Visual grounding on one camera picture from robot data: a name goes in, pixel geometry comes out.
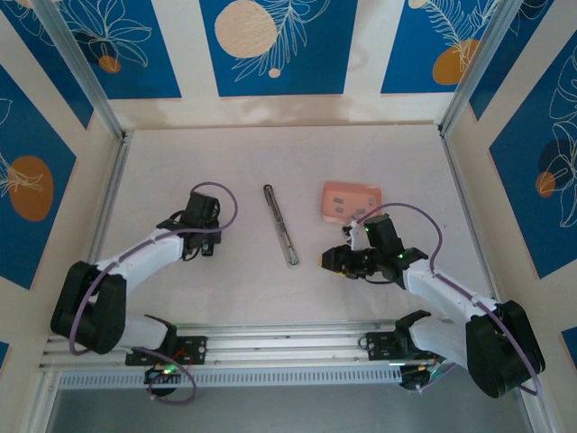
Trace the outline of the aluminium frame post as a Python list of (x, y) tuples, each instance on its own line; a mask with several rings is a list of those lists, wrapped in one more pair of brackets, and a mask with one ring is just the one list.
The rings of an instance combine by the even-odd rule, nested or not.
[(490, 19), (477, 50), (474, 52), (469, 66), (463, 73), (462, 80), (453, 93), (450, 104), (438, 123), (438, 132), (443, 139), (449, 134), (463, 109), (467, 106), (472, 92), (478, 86), (522, 3), (523, 0), (499, 0), (497, 10)]
[(99, 114), (106, 129), (122, 143), (125, 131), (57, 6), (51, 0), (31, 0), (31, 4), (61, 58), (66, 62), (88, 101)]

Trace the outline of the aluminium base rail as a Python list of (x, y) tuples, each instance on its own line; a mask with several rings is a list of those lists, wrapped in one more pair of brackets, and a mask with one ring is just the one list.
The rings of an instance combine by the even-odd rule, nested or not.
[[(390, 332), (395, 319), (293, 322), (280, 324), (208, 325), (183, 324), (178, 336), (206, 336), (206, 358), (195, 369), (330, 367), (373, 364), (357, 346), (369, 332)], [(127, 366), (127, 354), (133, 350), (115, 348), (105, 355), (93, 352), (73, 355), (69, 341), (51, 335), (42, 351), (39, 370), (75, 372), (129, 370), (146, 366)]]

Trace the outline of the grey and black stapler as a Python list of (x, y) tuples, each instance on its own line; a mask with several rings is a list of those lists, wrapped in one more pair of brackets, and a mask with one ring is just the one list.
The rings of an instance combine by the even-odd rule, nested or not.
[(274, 188), (270, 184), (264, 185), (263, 194), (272, 215), (285, 262), (289, 268), (294, 269), (299, 266), (300, 260), (289, 236), (289, 231), (286, 227), (283, 215), (279, 208), (279, 204), (275, 197)]

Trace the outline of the black controller board green light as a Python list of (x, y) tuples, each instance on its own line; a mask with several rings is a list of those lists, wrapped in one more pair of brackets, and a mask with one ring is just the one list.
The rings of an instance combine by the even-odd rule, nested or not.
[(143, 382), (152, 399), (163, 398), (176, 390), (175, 388), (165, 387), (165, 384), (173, 383), (175, 378), (179, 378), (179, 374), (174, 364), (157, 364), (145, 371)]
[(410, 392), (421, 392), (443, 374), (444, 364), (405, 365), (400, 367), (400, 386)]

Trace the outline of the aluminium side rail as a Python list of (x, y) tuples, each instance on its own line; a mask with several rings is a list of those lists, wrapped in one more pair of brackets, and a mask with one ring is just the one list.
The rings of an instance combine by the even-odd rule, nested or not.
[(465, 188), (465, 184), (463, 182), (463, 176), (457, 164), (457, 160), (453, 155), (453, 149), (450, 145), (450, 142), (446, 138), (445, 134), (441, 130), (439, 130), (439, 135), (441, 143), (444, 148), (444, 153), (449, 165), (449, 169), (452, 173), (453, 183), (461, 202), (461, 207), (463, 209), (463, 214), (472, 238), (472, 243), (475, 252), (477, 254), (478, 260), (480, 262), (481, 271), (483, 273), (484, 279), (486, 280), (490, 288), (490, 297), (494, 300), (501, 300), (501, 296), (499, 294), (499, 290), (496, 285), (493, 273), (490, 270), (489, 264), (487, 262), (487, 256), (482, 249), (481, 239), (479, 237), (479, 233), (477, 231), (477, 227), (475, 226), (475, 222), (472, 215), (471, 203), (467, 197), (467, 191)]
[(133, 131), (126, 131), (118, 150), (114, 156), (113, 166), (105, 184), (104, 196), (96, 215), (91, 242), (87, 249), (86, 260), (89, 263), (97, 262), (103, 251), (106, 233), (114, 210), (114, 203), (120, 188), (124, 167), (133, 140)]

